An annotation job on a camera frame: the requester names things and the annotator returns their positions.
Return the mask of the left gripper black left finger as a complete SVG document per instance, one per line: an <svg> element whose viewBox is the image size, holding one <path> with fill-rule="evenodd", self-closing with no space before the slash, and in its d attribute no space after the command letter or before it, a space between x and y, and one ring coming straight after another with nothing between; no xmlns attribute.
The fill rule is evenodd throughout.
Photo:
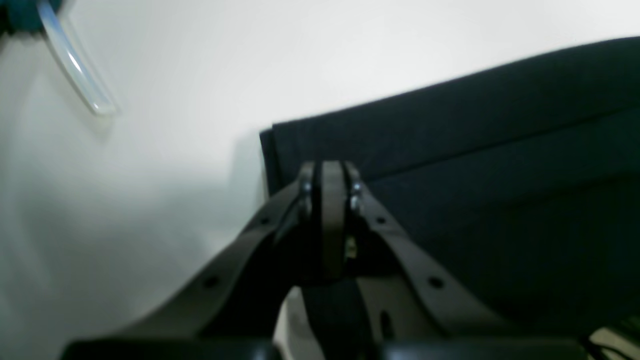
<svg viewBox="0 0 640 360"><path fill-rule="evenodd" d="M333 278L333 162L306 162L241 233L158 309L64 360L281 360L274 330L295 286Z"/></svg>

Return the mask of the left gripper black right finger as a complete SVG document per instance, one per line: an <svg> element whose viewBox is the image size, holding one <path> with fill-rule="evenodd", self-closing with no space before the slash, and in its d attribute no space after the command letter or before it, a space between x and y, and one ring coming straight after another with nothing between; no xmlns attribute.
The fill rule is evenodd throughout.
<svg viewBox="0 0 640 360"><path fill-rule="evenodd" d="M374 312L381 339L365 360L583 360L572 338L530 335L505 320L420 249L374 198L355 166L333 162L333 275L381 276L374 297L398 290L398 314Z"/></svg>

